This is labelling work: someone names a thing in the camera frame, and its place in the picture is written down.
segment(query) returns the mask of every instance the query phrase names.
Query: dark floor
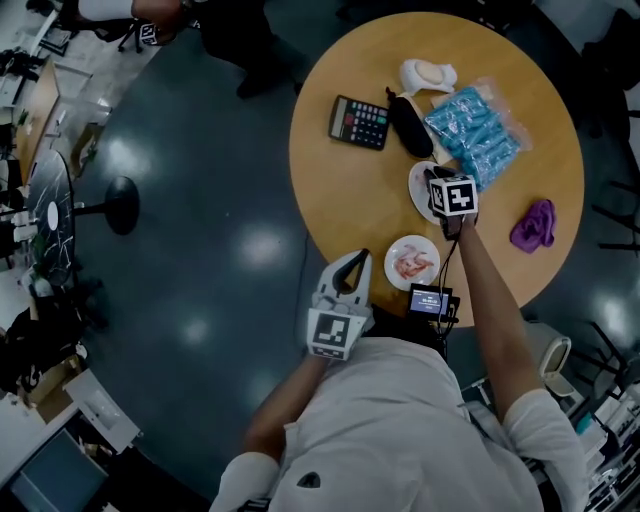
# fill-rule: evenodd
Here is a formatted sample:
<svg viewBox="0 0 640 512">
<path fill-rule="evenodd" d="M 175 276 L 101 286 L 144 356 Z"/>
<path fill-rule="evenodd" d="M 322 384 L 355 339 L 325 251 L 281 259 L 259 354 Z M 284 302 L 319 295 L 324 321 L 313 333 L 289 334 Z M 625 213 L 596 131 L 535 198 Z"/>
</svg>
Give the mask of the dark floor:
<svg viewBox="0 0 640 512">
<path fill-rule="evenodd" d="M 303 57 L 300 76 L 354 27 L 334 17 L 337 7 L 337 0 L 268 4 L 274 32 Z M 632 182 L 636 171 L 606 127 L 601 138 L 589 136 L 587 114 L 607 99 L 584 94 L 568 43 L 538 16 L 508 36 L 540 63 L 581 122 L 586 174 L 573 250 L 524 311 L 576 344 L 595 342 L 581 322 L 597 320 L 629 347 L 640 325 L 639 260 L 597 248 L 630 235 L 589 205 L 632 210 L 632 197 L 604 184 Z M 101 218 L 77 221 L 82 277 L 104 281 L 98 302 L 110 322 L 91 335 L 91 366 L 144 431 L 139 448 L 208 498 L 252 411 L 298 361 L 301 314 L 324 266 L 312 241 L 305 249 L 289 180 L 293 88 L 243 102 L 234 94 L 240 77 L 204 53 L 197 33 L 183 33 L 128 91 L 76 187 L 76 200 L 89 204 L 118 175 L 140 189 L 142 213 L 130 236 L 112 234 Z M 449 357 L 463 386 L 484 374 L 471 329 L 454 331 Z"/>
</svg>

